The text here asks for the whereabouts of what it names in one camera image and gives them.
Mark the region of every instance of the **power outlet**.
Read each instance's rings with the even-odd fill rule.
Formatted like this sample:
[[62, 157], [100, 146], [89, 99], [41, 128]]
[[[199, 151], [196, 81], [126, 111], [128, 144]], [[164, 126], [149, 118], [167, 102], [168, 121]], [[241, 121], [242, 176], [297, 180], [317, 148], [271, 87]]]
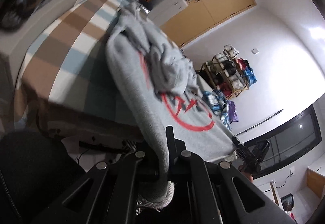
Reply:
[[290, 168], [290, 176], [293, 176], [295, 174], [295, 168], [291, 167]]

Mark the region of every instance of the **bedsheet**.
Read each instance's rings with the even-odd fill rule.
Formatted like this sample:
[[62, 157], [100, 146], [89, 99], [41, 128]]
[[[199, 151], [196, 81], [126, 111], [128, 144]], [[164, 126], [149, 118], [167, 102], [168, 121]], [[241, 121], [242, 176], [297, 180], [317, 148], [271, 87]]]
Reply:
[[105, 44], [127, 0], [85, 0], [29, 47], [14, 96], [15, 128], [37, 121], [45, 133], [141, 139], [105, 61]]

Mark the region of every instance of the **floor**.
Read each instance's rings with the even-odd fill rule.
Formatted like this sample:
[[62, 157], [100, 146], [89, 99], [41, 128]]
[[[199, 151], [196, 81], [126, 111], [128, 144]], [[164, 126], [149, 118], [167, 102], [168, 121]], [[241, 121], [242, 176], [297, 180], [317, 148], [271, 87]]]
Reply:
[[318, 207], [321, 199], [308, 187], [301, 189], [294, 195], [294, 208], [292, 212], [298, 224], [305, 224]]

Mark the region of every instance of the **clothes pile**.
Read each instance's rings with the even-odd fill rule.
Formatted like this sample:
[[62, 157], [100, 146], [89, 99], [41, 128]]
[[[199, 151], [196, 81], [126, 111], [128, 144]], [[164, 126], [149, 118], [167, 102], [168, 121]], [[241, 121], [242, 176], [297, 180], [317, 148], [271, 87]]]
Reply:
[[227, 100], [221, 90], [214, 89], [212, 92], [204, 91], [203, 100], [229, 130], [231, 130], [230, 124], [232, 122], [239, 121], [235, 103]]

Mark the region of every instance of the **wooden cabinet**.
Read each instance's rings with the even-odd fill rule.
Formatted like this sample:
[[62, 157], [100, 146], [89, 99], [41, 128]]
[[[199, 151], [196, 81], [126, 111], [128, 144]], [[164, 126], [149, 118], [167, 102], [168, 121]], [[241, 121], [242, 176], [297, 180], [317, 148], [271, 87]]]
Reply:
[[307, 169], [307, 186], [320, 199], [322, 199], [325, 193], [325, 177], [310, 169]]
[[160, 28], [178, 46], [215, 24], [202, 1], [190, 2], [188, 7]]
[[307, 186], [319, 197], [325, 193], [325, 154], [307, 168]]
[[182, 46], [255, 5], [254, 0], [192, 0], [186, 9], [160, 28]]

